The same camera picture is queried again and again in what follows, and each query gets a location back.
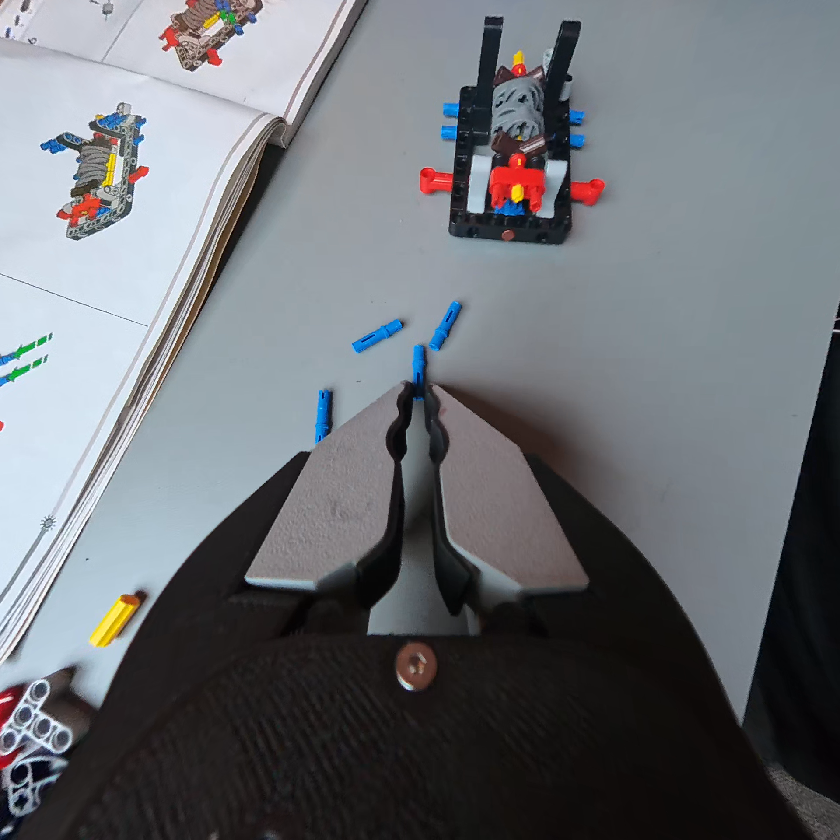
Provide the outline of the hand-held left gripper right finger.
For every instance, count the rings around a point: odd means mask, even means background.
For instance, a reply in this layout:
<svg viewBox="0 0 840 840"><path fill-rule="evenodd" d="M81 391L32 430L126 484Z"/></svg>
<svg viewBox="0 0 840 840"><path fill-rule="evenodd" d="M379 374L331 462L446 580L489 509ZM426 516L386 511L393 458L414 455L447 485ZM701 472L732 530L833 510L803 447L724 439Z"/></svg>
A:
<svg viewBox="0 0 840 840"><path fill-rule="evenodd" d="M439 385L424 398L434 571L452 615L583 592L590 579L520 447Z"/></svg>

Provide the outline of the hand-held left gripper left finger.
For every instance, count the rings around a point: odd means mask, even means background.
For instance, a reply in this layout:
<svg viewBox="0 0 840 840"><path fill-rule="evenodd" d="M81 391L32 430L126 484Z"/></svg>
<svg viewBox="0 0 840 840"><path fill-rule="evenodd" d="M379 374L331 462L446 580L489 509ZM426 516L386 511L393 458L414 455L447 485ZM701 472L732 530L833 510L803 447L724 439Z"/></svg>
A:
<svg viewBox="0 0 840 840"><path fill-rule="evenodd" d="M413 386L401 381L311 451L245 580L310 594L352 592L360 608L401 568L402 459Z"/></svg>

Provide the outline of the black frame lego model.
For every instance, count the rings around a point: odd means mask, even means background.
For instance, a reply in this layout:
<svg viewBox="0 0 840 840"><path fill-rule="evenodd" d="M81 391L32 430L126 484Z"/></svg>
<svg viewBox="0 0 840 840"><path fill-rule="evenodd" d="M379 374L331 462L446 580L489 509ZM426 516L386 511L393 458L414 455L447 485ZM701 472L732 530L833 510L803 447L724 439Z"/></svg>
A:
<svg viewBox="0 0 840 840"><path fill-rule="evenodd" d="M450 173L423 168L426 195L448 193L448 231L537 245L561 245L572 229L572 205L595 205L606 184L576 182L571 152L585 137L572 127L585 113L571 108L571 62L581 22L564 20L554 45L529 67L521 51L499 62L502 17L484 23L477 81L447 102L441 129L455 145Z"/></svg>

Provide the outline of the pile of lego pieces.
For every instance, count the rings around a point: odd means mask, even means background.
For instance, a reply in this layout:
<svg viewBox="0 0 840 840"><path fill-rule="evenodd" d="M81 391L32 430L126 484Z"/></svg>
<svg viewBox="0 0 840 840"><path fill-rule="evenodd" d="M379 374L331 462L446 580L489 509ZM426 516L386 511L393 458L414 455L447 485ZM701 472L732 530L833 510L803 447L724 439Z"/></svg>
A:
<svg viewBox="0 0 840 840"><path fill-rule="evenodd" d="M93 711L72 689L76 667L2 692L3 832L36 811L88 732Z"/></svg>

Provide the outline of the yellow lego piece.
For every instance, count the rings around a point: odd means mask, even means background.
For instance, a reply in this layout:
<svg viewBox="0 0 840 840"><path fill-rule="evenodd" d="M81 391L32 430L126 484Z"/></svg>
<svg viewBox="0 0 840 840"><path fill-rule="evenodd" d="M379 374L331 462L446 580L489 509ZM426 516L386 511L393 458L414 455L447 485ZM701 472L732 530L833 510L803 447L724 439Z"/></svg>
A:
<svg viewBox="0 0 840 840"><path fill-rule="evenodd" d="M92 631L89 645L95 648L109 646L120 636L143 601L143 594L121 594Z"/></svg>

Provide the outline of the lego instruction booklet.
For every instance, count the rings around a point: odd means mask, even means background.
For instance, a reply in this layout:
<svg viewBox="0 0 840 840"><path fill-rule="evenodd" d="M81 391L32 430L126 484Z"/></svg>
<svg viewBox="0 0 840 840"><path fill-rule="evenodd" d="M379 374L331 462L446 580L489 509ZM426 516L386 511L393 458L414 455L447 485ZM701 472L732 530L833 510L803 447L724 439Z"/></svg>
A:
<svg viewBox="0 0 840 840"><path fill-rule="evenodd" d="M364 5L2 2L2 660Z"/></svg>

